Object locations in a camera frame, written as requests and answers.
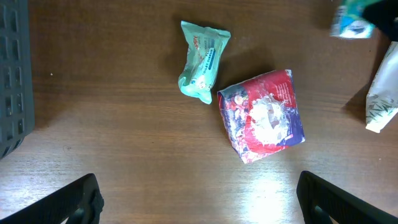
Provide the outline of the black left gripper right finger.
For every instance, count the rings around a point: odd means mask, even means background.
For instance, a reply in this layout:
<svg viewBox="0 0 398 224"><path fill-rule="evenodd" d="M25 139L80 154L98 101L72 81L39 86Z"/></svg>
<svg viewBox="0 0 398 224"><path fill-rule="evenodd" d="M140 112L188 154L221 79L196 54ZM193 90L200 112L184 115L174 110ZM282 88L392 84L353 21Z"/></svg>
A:
<svg viewBox="0 0 398 224"><path fill-rule="evenodd" d="M307 170L300 174L297 197L306 224L397 223L397 217Z"/></svg>

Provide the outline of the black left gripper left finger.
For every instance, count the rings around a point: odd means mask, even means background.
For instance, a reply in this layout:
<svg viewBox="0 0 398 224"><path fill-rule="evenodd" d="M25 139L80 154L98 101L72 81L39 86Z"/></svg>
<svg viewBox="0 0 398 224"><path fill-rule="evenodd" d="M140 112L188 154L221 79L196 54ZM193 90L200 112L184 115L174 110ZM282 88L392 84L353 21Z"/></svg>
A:
<svg viewBox="0 0 398 224"><path fill-rule="evenodd" d="M98 224L103 211L96 176L86 174L54 193L1 220L2 224Z"/></svg>

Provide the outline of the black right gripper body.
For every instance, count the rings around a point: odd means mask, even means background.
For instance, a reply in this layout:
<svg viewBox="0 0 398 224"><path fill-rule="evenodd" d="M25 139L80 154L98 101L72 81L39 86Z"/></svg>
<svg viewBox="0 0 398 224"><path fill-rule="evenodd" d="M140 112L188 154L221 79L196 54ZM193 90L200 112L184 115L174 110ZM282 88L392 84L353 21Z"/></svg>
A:
<svg viewBox="0 0 398 224"><path fill-rule="evenodd" d="M362 17L391 41L397 42L397 0L382 0L365 7Z"/></svg>

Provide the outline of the teal small tissue pack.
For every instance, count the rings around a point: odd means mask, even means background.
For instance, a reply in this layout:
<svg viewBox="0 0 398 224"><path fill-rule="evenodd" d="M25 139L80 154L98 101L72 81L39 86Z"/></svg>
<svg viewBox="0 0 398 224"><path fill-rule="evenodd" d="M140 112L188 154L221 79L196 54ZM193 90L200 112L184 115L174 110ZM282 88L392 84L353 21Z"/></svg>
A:
<svg viewBox="0 0 398 224"><path fill-rule="evenodd" d="M330 35L342 39L368 39L374 25L362 18L364 9L378 0L342 0L337 7Z"/></svg>

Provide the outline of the white cone-shaped pouch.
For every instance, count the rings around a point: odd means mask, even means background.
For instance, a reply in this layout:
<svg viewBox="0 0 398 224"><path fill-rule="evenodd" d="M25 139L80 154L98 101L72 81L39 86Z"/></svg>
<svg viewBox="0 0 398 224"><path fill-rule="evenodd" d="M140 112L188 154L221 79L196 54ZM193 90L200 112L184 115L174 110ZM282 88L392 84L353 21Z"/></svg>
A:
<svg viewBox="0 0 398 224"><path fill-rule="evenodd" d="M391 42L366 96L366 129L380 131L397 114L397 42Z"/></svg>

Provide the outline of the red purple snack bag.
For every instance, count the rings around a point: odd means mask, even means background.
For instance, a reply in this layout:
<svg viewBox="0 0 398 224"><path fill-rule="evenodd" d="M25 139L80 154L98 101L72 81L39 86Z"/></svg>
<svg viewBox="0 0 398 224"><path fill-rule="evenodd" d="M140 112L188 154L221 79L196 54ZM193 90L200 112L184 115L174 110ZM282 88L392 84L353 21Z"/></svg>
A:
<svg viewBox="0 0 398 224"><path fill-rule="evenodd" d="M305 142L291 70L275 70L217 93L233 149L252 163Z"/></svg>

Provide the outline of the mint green wipes pack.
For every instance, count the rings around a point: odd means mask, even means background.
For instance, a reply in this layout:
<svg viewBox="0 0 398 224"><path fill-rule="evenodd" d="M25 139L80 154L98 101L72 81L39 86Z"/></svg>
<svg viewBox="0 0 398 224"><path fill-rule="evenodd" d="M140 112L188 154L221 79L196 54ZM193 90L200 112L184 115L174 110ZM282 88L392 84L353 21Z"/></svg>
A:
<svg viewBox="0 0 398 224"><path fill-rule="evenodd" d="M213 88L221 55L231 33L227 30L202 27L182 21L180 23L188 44L187 62L178 78L180 91L187 96L211 104Z"/></svg>

